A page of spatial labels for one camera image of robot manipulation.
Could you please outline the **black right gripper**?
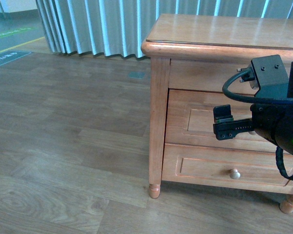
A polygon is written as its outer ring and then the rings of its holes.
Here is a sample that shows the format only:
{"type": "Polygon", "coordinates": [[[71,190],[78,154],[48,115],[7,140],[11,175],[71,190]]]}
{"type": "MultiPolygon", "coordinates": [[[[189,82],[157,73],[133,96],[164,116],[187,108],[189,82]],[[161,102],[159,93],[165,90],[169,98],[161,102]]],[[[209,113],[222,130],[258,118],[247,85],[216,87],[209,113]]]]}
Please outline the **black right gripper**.
{"type": "Polygon", "coordinates": [[[251,98],[252,118],[234,120],[231,106],[213,109],[213,132],[217,140],[233,139],[239,133],[256,132],[270,143],[293,155],[293,103],[251,98]]]}

